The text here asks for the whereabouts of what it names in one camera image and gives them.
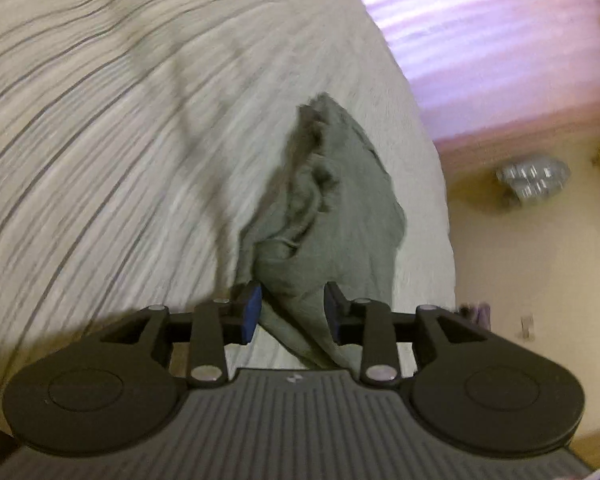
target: mattress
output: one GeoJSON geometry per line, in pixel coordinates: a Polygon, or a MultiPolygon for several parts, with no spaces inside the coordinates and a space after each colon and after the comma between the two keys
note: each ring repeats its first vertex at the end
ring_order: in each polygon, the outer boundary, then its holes
{"type": "MultiPolygon", "coordinates": [[[[321,91],[405,210],[394,309],[452,306],[438,155],[360,0],[0,0],[0,394],[124,313],[226,295],[297,106],[321,91]]],[[[300,366],[263,330],[228,357],[300,366]]]]}

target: green cloth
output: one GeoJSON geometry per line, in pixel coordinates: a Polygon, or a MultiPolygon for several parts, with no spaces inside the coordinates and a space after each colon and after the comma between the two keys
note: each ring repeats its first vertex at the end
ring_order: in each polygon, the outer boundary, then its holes
{"type": "Polygon", "coordinates": [[[286,186],[242,233],[236,285],[262,283],[260,324],[308,364],[358,371],[360,348],[331,339],[324,285],[391,304],[404,212],[364,130],[327,94],[299,109],[289,151],[286,186]]]}

